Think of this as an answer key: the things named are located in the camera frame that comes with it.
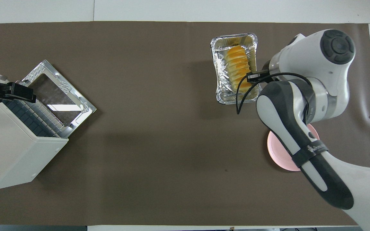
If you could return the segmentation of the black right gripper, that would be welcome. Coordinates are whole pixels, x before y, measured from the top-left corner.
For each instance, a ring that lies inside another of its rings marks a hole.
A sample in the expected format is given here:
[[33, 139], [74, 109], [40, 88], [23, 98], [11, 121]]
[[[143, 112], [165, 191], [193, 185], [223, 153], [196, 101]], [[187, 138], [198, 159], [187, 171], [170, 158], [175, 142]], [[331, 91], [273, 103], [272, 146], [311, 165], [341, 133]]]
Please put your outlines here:
[[269, 70], [260, 70], [255, 72], [248, 72], [246, 74], [246, 79], [248, 83], [252, 85], [256, 83], [262, 83], [265, 81], [265, 78], [270, 74]]

